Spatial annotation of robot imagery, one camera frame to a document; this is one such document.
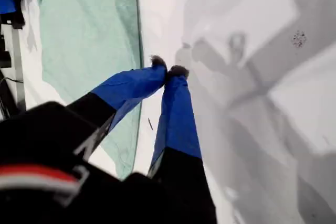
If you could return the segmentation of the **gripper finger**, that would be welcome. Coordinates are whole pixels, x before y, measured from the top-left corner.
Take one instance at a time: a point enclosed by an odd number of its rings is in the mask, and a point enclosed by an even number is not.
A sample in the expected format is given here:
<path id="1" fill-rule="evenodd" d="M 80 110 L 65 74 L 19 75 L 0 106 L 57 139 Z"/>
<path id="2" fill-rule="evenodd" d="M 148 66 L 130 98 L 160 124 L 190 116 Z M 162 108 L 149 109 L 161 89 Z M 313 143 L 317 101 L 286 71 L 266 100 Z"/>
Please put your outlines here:
<path id="1" fill-rule="evenodd" d="M 67 106 L 96 127 L 109 122 L 111 131 L 143 99 L 164 85 L 167 74 L 165 61 L 151 58 L 151 66 L 114 74 L 87 94 Z"/>
<path id="2" fill-rule="evenodd" d="M 188 206 L 213 209 L 187 77 L 182 66 L 167 73 L 149 174 Z"/>

